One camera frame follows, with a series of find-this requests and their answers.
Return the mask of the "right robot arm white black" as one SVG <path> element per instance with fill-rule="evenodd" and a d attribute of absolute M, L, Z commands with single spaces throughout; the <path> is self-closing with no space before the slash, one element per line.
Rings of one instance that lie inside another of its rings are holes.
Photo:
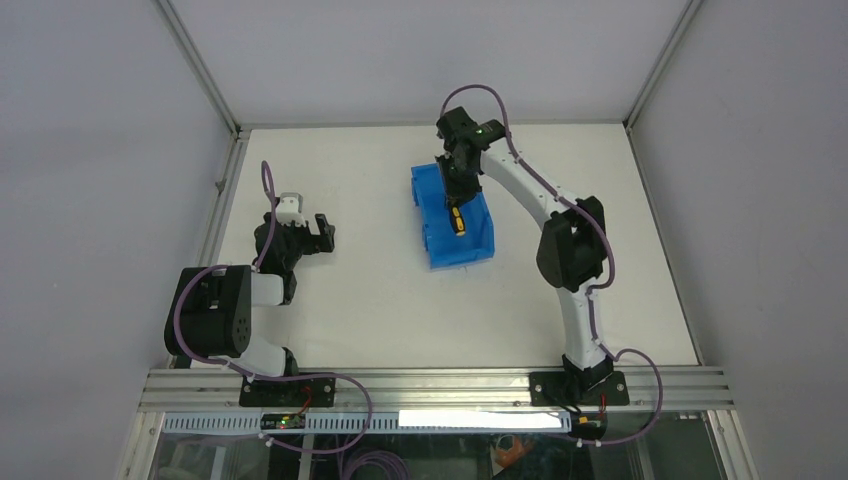
<path fill-rule="evenodd" d="M 602 203 L 593 196 L 567 198 L 517 153 L 507 126 L 498 120 L 478 123 L 457 107 L 442 113 L 436 128 L 444 150 L 436 163 L 455 235 L 471 230 L 461 208 L 481 193 L 483 176 L 500 184 L 538 224 L 536 266 L 556 289 L 564 320 L 565 394 L 575 404 L 592 403 L 613 372 L 593 301 L 603 265 L 611 260 Z"/>

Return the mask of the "black yellow screwdriver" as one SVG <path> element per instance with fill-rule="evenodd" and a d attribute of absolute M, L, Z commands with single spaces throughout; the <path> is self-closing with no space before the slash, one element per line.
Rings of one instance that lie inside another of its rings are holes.
<path fill-rule="evenodd" d="M 465 221 L 458 206 L 452 206 L 449 210 L 451 226 L 457 236 L 463 236 L 466 233 Z"/>

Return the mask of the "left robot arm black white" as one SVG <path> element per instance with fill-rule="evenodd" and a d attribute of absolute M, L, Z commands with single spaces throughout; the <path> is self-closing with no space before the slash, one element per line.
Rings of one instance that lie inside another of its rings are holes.
<path fill-rule="evenodd" d="M 316 233 L 307 221 L 281 223 L 267 213 L 254 230 L 252 264 L 183 269 L 164 328 L 168 352 L 264 379 L 262 392 L 275 405 L 294 403 L 301 392 L 294 354 L 255 334 L 252 313 L 290 304 L 301 258 L 335 250 L 335 226 L 323 214 L 315 223 Z"/>

